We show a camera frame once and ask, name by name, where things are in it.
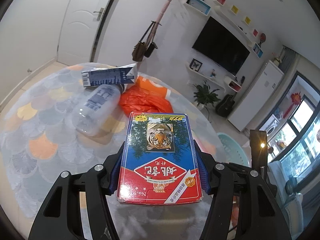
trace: blue shelf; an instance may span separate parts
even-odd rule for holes
[[[206,16],[209,15],[209,12],[211,10],[211,6],[207,5],[202,0],[187,0],[185,4],[196,9],[197,11],[203,13]]]

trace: teal basket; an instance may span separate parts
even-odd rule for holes
[[[227,154],[228,163],[237,163],[249,167],[249,160],[241,146],[229,135],[217,133]]]

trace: door handle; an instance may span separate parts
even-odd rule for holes
[[[94,12],[94,13],[99,13],[99,14],[98,14],[98,17],[97,17],[97,21],[99,21],[99,20],[101,19],[101,16],[102,16],[102,14],[103,14],[103,10],[104,10],[104,8],[101,8],[100,11]]]

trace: red card box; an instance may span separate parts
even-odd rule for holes
[[[118,201],[166,205],[193,203],[201,198],[188,117],[132,113],[120,170]]]

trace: floral tablecloth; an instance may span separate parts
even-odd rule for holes
[[[34,218],[49,189],[62,171],[86,172],[118,151],[126,137],[128,118],[117,107],[98,135],[86,137],[71,122],[71,112],[90,89],[82,86],[81,72],[93,67],[85,63],[64,68],[27,90],[6,114],[0,137],[6,174],[19,207]],[[206,118],[180,93],[160,80],[139,73],[171,90],[169,101],[175,113],[189,117],[193,138],[217,161],[226,161],[223,146]],[[121,239],[196,239],[207,217],[211,197],[185,206],[145,207],[122,205],[116,194],[107,197]],[[85,204],[81,208],[85,236],[91,238]]]

